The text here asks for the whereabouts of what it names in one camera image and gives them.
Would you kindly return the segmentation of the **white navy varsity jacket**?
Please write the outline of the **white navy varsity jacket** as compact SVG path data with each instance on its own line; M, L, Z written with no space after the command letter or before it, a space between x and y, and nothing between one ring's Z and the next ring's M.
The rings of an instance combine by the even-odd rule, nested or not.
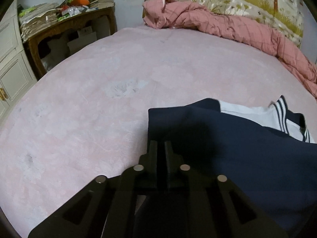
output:
M316 235L316 142L284 97L268 107L207 98L148 117L149 140L173 141L227 176L291 237Z

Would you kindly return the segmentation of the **pink bed sheet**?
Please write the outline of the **pink bed sheet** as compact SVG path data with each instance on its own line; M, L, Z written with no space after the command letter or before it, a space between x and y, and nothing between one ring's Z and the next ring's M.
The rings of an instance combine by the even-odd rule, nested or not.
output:
M54 67L1 125L1 209L27 237L94 177L136 164L149 108L280 96L316 136L316 100L275 57L199 31L122 29Z

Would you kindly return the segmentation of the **white cabinet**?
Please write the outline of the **white cabinet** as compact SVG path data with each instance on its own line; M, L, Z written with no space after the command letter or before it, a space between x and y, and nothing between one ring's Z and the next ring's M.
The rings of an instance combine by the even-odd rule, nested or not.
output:
M17 1L14 0L1 20L1 121L17 101L36 84L21 40Z

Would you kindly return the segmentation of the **pink plaid quilt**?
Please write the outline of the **pink plaid quilt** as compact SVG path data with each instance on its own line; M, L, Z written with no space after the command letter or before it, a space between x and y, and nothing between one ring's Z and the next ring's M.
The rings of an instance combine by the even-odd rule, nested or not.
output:
M215 14L191 1L149 0L142 6L145 24L154 29L197 29L277 58L313 97L316 96L316 65L291 40L268 25L243 16Z

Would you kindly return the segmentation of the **stack of papers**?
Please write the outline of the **stack of papers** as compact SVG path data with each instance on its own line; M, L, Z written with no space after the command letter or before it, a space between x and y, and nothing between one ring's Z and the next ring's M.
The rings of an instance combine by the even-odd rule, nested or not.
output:
M60 11L57 3L44 3L22 10L18 14L22 42L57 23Z

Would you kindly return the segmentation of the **orange toy clutter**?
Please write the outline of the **orange toy clutter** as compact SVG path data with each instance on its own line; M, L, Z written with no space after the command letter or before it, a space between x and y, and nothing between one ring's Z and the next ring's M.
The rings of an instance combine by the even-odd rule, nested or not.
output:
M60 16L72 17L81 13L115 6L114 0L65 0L59 7Z

